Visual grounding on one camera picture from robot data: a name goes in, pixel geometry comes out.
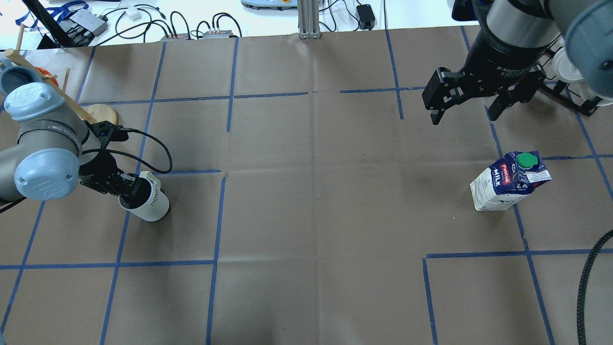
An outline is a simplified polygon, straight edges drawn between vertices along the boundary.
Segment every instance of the wooden coaster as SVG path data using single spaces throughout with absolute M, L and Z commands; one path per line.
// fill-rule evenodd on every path
M 108 121 L 114 125 L 119 122 L 117 112 L 106 104 L 92 104 L 89 107 L 84 108 L 96 122 Z

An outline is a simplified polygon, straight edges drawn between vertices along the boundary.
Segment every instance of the cable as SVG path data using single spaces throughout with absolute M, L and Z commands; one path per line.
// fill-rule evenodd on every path
M 148 22 L 148 23 L 136 24 L 136 25 L 132 26 L 131 28 L 125 29 L 124 31 L 122 31 L 122 32 L 120 32 L 120 33 L 118 33 L 118 34 L 123 34 L 123 33 L 125 33 L 125 32 L 128 32 L 128 31 L 132 30 L 132 29 L 136 29 L 136 28 L 138 28 L 139 26 L 143 26 L 143 25 L 151 25 L 151 24 L 158 25 L 158 26 L 160 26 L 162 29 L 164 28 L 162 25 L 160 25 L 160 24 L 158 24 L 158 23 L 155 23 L 155 21 L 151 21 L 151 22 Z M 104 41 L 102 41 L 102 42 L 100 42 L 100 43 L 94 44 L 93 46 L 94 46 L 94 47 L 97 47 L 97 46 L 99 46 L 99 45 L 105 44 L 106 42 L 108 42 L 108 41 L 110 41 L 110 40 L 112 40 L 112 39 L 116 38 L 116 37 L 118 36 L 118 34 L 114 34 L 114 35 L 112 35 L 111 37 L 107 38 L 106 40 L 104 40 Z
M 117 6 L 116 6 L 116 7 L 109 7 L 108 9 L 104 9 L 104 10 L 102 10 L 102 13 L 101 13 L 101 14 L 102 14 L 102 15 L 105 15 L 105 14 L 104 14 L 104 11 L 106 11 L 106 10 L 114 10 L 114 9 L 118 9 L 118 8 L 121 6 L 121 4 L 123 3 L 123 1 L 124 1 L 124 0 L 121 0 L 121 1 L 119 2 L 119 4 L 117 4 Z
M 190 33 L 196 38 L 196 39 L 201 39 L 204 37 L 204 33 L 200 30 L 192 30 L 190 31 Z
M 590 272 L 596 255 L 603 248 L 604 244 L 613 238 L 613 230 L 604 234 L 598 242 L 594 245 L 594 248 L 587 256 L 585 265 L 583 266 L 583 272 L 581 272 L 581 280 L 579 281 L 579 293 L 577 294 L 577 337 L 579 338 L 579 345 L 585 345 L 585 293 L 587 292 L 587 280 L 590 277 Z
M 127 152 L 122 152 L 122 151 L 117 151 L 117 150 L 109 150 L 107 148 L 100 148 L 100 149 L 91 149 L 91 150 L 85 150 L 82 152 L 82 155 L 85 155 L 87 153 L 92 153 L 92 152 L 108 152 L 108 153 L 114 153 L 116 155 L 122 155 L 122 156 L 126 156 L 129 157 L 133 160 L 137 160 L 141 163 L 143 163 L 147 168 L 150 168 L 151 170 L 155 171 L 156 173 L 160 173 L 160 174 L 168 174 L 169 172 L 172 171 L 172 157 L 170 156 L 170 151 L 168 150 L 168 147 L 166 147 L 166 145 L 164 145 L 163 142 L 161 142 L 158 138 L 145 133 L 143 131 L 140 130 L 135 130 L 133 128 L 123 128 L 123 131 L 127 132 L 127 133 L 137 133 L 137 134 L 141 134 L 144 135 L 152 140 L 154 140 L 155 142 L 157 142 L 158 144 L 160 144 L 162 146 L 162 148 L 166 151 L 166 155 L 168 156 L 168 163 L 169 163 L 169 167 L 167 170 L 160 170 L 158 168 L 155 168 L 154 166 L 150 165 L 149 163 L 145 162 L 144 160 L 142 160 L 141 158 L 132 155 L 130 153 Z
M 198 33 L 202 33 L 202 37 L 204 37 L 204 33 L 202 31 L 200 31 L 200 25 L 202 24 L 206 24 L 207 28 L 209 31 L 211 31 L 211 25 L 209 25 L 209 23 L 206 20 L 201 21 L 200 23 L 198 23 L 198 25 L 196 26 L 196 39 L 198 39 Z
M 175 37 L 177 36 L 177 30 L 175 29 L 175 24 L 172 22 L 172 15 L 173 15 L 173 14 L 178 14 L 178 15 L 180 15 L 180 16 L 181 16 L 181 18 L 183 18 L 183 21 L 185 22 L 185 28 L 188 30 L 188 39 L 191 39 L 191 34 L 189 33 L 189 32 L 190 32 L 190 30 L 189 30 L 189 24 L 188 24 L 188 21 L 187 21 L 187 19 L 185 19 L 185 16 L 183 16 L 183 15 L 181 14 L 181 12 L 178 12 L 178 11 L 172 11 L 172 12 L 170 13 L 170 26 L 172 27 L 172 32 L 174 33 Z
M 236 24 L 236 27 L 238 28 L 238 35 L 240 37 L 243 37 L 243 31 L 240 29 L 240 25 L 238 25 L 238 22 L 236 21 L 236 19 L 234 19 L 234 17 L 229 15 L 229 14 L 222 14 L 219 17 L 217 17 L 217 28 L 219 29 L 219 20 L 224 18 L 224 17 L 228 17 L 228 18 L 232 19 L 232 21 L 234 22 L 234 24 Z
M 17 206 L 20 202 L 24 201 L 25 199 L 26 199 L 26 197 L 24 196 L 23 198 L 17 199 L 15 201 L 13 201 L 12 203 L 4 206 L 3 208 L 0 209 L 0 213 L 4 213 L 4 212 L 12 209 L 13 207 Z
M 330 7 L 334 6 L 334 4 L 336 4 L 336 3 L 337 3 L 337 2 L 339 2 L 339 1 L 340 1 L 340 0 L 335 0 L 335 1 L 332 3 L 332 5 L 330 5 L 330 1 L 328 1 L 328 7 L 326 7 L 325 9 L 321 9 L 321 10 L 319 10 L 319 11 L 320 11 L 320 12 L 323 12 L 323 11 L 325 11 L 325 10 L 329 9 Z
M 160 28 L 162 28 L 162 30 L 164 31 L 164 37 L 168 38 L 168 32 L 166 31 L 166 29 L 164 29 L 164 27 L 161 24 L 157 23 L 158 21 L 161 21 L 162 23 L 166 24 L 166 22 L 161 20 L 161 19 L 152 20 L 151 24 L 158 25 Z M 143 43 L 145 43 L 147 41 L 147 31 L 149 31 L 149 29 L 145 30 L 145 34 L 143 35 Z
M 345 1 L 345 0 L 340 0 L 340 1 L 343 1 L 343 3 L 345 4 L 345 9 L 347 10 L 347 13 L 348 13 L 348 14 L 349 14 L 349 15 L 350 15 L 350 16 L 351 16 L 353 19 L 355 19 L 355 20 L 356 20 L 356 22 L 357 22 L 357 27 L 356 27 L 355 29 L 353 29 L 352 31 L 357 31 L 357 30 L 360 28 L 360 20 L 359 20 L 358 18 L 356 18 L 356 16 L 355 16 L 355 15 L 353 15 L 353 14 L 351 13 L 351 11 L 349 10 L 349 6 L 347 6 L 347 1 Z
M 332 31 L 336 31 L 338 29 L 337 20 L 334 19 L 334 13 L 332 12 L 332 6 L 336 4 L 338 1 L 340 0 L 336 0 L 332 4 L 330 4 L 330 0 L 328 0 L 328 9 L 330 10 L 330 17 L 332 17 L 332 23 L 334 23 L 334 30 Z
M 215 17 L 217 17 L 218 15 L 223 15 L 223 14 L 230 15 L 229 13 L 225 13 L 225 12 L 215 13 L 213 15 L 213 18 L 211 18 L 211 25 L 213 25 L 213 27 L 215 27 Z
M 319 24 L 325 26 L 325 28 L 328 29 L 328 31 L 332 32 L 332 29 L 330 29 L 330 27 L 326 23 L 324 23 L 323 21 L 320 21 Z
M 143 10 L 143 9 L 138 9 L 138 10 L 142 11 L 142 12 L 145 12 L 149 16 L 149 23 L 151 23 L 153 21 L 153 17 L 151 16 L 151 14 L 149 12 L 147 12 L 146 10 Z M 121 19 L 123 18 L 124 15 L 126 15 L 125 12 L 123 12 L 119 16 L 119 18 L 117 18 L 117 21 L 115 22 L 115 33 L 117 33 L 117 36 L 119 36 L 119 37 L 121 37 L 123 39 L 135 39 L 135 38 L 139 38 L 140 36 L 145 35 L 147 33 L 147 31 L 149 30 L 149 28 L 151 27 L 151 25 L 148 25 L 142 33 L 140 33 L 140 34 L 138 34 L 136 36 L 132 36 L 132 37 L 130 37 L 130 36 L 122 36 L 121 33 L 119 33 L 118 26 L 119 26 L 119 22 L 121 21 Z
M 387 30 L 387 2 L 383 0 L 383 17 L 385 18 L 385 30 Z

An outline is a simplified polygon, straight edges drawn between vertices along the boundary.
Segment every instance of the white tabletop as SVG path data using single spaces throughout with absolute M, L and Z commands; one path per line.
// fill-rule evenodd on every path
M 0 10 L 0 49 L 11 48 L 15 46 L 19 27 L 15 24 L 15 19 L 20 18 L 27 12 L 26 6 L 20 0 L 0 0 L 4 2 Z M 41 4 L 45 7 L 61 6 L 67 1 L 56 0 L 41 0 Z M 347 5 L 352 13 L 355 13 L 356 0 L 346 0 Z M 434 26 L 455 26 L 455 25 L 473 25 L 475 22 L 457 22 L 451 18 L 449 3 L 451 0 L 387 0 L 387 22 L 389 29 L 398 28 L 424 28 Z M 102 2 L 102 1 L 87 1 L 89 10 L 95 14 L 101 14 L 105 9 L 118 7 L 119 2 Z M 160 10 L 168 17 L 173 10 L 181 12 L 188 20 L 190 29 L 194 30 L 196 25 L 201 20 L 211 21 L 211 17 L 218 12 L 227 12 L 236 18 L 241 26 L 244 36 L 271 36 L 281 34 L 292 34 L 297 32 L 297 9 L 274 10 L 274 9 L 249 9 L 244 7 L 240 0 L 124 0 L 121 2 L 121 7 L 131 4 L 147 3 L 158 6 Z M 383 0 L 361 0 L 362 4 L 371 4 L 375 12 L 376 25 L 375 29 L 384 28 L 383 15 Z M 352 31 L 356 28 L 356 21 L 349 16 L 345 5 L 339 1 L 333 7 L 335 19 L 338 24 L 339 31 Z M 154 19 L 161 19 L 155 11 L 150 11 Z M 115 22 L 123 11 L 117 11 L 109 16 L 109 29 L 100 37 L 95 38 L 91 43 L 96 44 L 102 42 L 115 34 Z M 148 21 L 148 16 L 142 15 L 140 20 L 132 21 L 127 16 L 121 19 L 118 29 L 127 29 L 139 23 Z M 320 21 L 333 27 L 330 12 L 321 12 Z M 185 32 L 185 24 L 179 16 L 174 16 L 174 23 L 177 31 Z M 234 23 L 229 18 L 225 18 L 220 22 L 221 29 L 231 29 L 235 34 L 238 34 Z M 142 32 L 143 27 L 134 29 L 127 34 L 136 35 Z M 157 27 L 151 28 L 147 34 L 147 42 L 159 41 L 163 36 L 161 29 Z M 25 32 L 22 49 L 35 49 L 40 41 L 38 30 Z M 133 40 L 127 40 L 116 37 L 105 44 L 126 44 L 142 42 L 142 37 Z

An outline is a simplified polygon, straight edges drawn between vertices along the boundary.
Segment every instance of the aluminum frame post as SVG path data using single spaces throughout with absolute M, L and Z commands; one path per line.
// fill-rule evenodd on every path
M 298 0 L 298 37 L 321 38 L 319 30 L 319 0 Z

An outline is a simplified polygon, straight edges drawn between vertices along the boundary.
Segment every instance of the orange object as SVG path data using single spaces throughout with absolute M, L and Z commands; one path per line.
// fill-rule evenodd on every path
M 40 73 L 42 73 L 45 77 L 46 76 L 52 76 L 53 74 L 51 74 L 48 70 L 42 68 L 42 67 L 36 67 Z M 55 78 L 49 78 L 54 84 L 55 86 L 59 87 L 58 81 Z

